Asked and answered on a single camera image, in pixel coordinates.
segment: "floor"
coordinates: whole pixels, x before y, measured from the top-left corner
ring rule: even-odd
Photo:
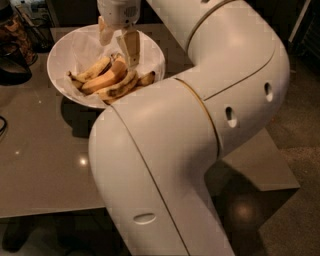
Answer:
[[[290,62],[289,91],[266,128],[301,188],[260,192],[237,175],[230,179],[213,202],[236,255],[320,255],[320,72],[310,58],[291,56]],[[239,205],[246,206],[242,215]],[[57,220],[68,225],[68,215],[75,220],[73,240],[63,246]],[[8,221],[0,219],[0,239]],[[104,209],[34,216],[31,227],[18,252],[0,249],[0,255],[129,255]]]

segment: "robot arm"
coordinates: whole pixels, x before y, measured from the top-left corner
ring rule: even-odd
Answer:
[[[278,110],[287,53],[244,1],[148,2],[194,67],[101,114],[94,179],[132,255],[233,255],[204,174]]]

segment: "cable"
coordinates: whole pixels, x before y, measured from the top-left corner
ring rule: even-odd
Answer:
[[[8,126],[8,122],[7,122],[7,120],[4,118],[4,117],[2,117],[2,116],[0,116],[0,119],[2,120],[2,122],[3,122],[3,124],[2,124],[2,126],[0,127],[0,136],[4,133],[4,131],[6,130],[6,128],[7,128],[7,126]]]

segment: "banana slice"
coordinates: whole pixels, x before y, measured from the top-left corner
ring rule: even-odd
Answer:
[[[71,71],[67,72],[67,76],[69,76],[72,80],[77,80],[81,83],[86,83],[99,75],[105,73],[111,67],[111,58],[105,56],[100,60],[95,62],[91,67],[89,67],[86,71],[74,75]]]
[[[99,97],[110,104],[114,99],[124,96],[137,84],[139,79],[136,70],[128,71],[126,77],[117,84],[96,91]]]
[[[126,74],[126,61],[122,56],[119,56],[106,73],[86,82],[81,87],[81,91],[85,94],[92,94],[97,90],[119,83]]]
[[[155,77],[156,77],[156,72],[154,71],[151,71],[145,75],[143,75],[142,77],[139,78],[138,80],[138,83],[137,83],[137,86],[148,86],[150,84],[153,84],[154,83],[154,80],[155,80]]]

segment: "gray table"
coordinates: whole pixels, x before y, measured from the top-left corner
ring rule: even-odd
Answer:
[[[160,45],[167,76],[191,66],[163,25],[139,25],[138,29]],[[55,28],[52,34],[58,40],[71,30]],[[0,85],[0,115],[8,120],[0,138],[0,217],[104,207],[90,172],[85,137],[99,113],[58,93],[47,75],[47,56],[39,54],[27,83]],[[224,161],[261,190],[299,186],[265,130]],[[219,166],[207,175],[212,194],[226,181],[226,170],[217,171]]]

